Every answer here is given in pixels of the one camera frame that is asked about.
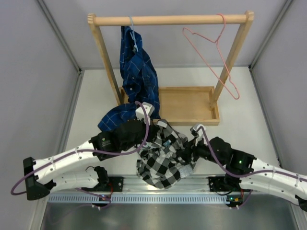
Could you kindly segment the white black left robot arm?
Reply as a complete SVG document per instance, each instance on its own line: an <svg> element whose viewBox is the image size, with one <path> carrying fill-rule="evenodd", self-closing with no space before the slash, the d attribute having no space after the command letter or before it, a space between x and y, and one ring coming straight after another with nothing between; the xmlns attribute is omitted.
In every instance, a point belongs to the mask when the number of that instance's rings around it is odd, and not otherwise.
<svg viewBox="0 0 307 230"><path fill-rule="evenodd" d="M112 131L100 132L69 151L45 159L24 159L27 200L38 200L71 188L104 191L110 184L109 177L106 169L98 164L151 142L156 133L153 124L133 119Z"/></svg>

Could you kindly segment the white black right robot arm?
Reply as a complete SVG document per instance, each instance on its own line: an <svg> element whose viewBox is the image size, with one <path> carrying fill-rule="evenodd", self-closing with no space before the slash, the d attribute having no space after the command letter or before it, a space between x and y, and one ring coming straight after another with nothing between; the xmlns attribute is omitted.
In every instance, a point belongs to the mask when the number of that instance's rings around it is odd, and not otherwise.
<svg viewBox="0 0 307 230"><path fill-rule="evenodd" d="M205 144L196 139L184 144L178 156L192 162L202 158L221 165L225 173L211 182L212 191L258 191L307 209L307 177L268 164L254 155L231 148L219 137Z"/></svg>

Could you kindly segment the black white checkered shirt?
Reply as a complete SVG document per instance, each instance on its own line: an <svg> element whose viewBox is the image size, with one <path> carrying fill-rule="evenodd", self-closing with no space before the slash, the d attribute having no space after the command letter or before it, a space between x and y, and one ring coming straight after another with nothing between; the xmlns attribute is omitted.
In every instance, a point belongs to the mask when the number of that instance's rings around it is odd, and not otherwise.
<svg viewBox="0 0 307 230"><path fill-rule="evenodd" d="M165 119L153 127L157 128L155 138L138 152L137 176L158 189L168 189L194 173L198 157L191 149L193 143Z"/></svg>

